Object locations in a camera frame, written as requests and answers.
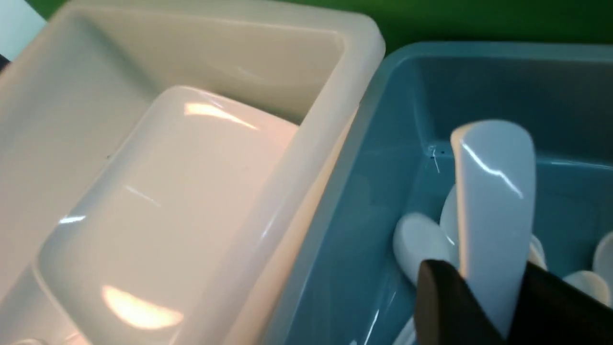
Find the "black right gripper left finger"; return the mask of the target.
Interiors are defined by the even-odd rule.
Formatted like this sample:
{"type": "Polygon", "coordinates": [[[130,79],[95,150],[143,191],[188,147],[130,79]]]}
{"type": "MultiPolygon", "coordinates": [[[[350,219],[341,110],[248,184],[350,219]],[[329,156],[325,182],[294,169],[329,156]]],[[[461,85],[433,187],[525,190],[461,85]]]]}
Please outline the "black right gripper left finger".
{"type": "Polygon", "coordinates": [[[503,345],[457,269],[442,260],[420,264],[415,304],[420,345],[503,345]]]}

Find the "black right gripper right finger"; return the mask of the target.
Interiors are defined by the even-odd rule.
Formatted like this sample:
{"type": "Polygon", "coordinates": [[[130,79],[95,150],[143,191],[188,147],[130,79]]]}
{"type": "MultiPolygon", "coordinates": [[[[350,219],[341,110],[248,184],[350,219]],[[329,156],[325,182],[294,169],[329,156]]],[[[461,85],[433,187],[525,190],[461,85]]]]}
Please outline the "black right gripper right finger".
{"type": "Polygon", "coordinates": [[[509,345],[611,345],[613,312],[528,262],[509,345]]]}

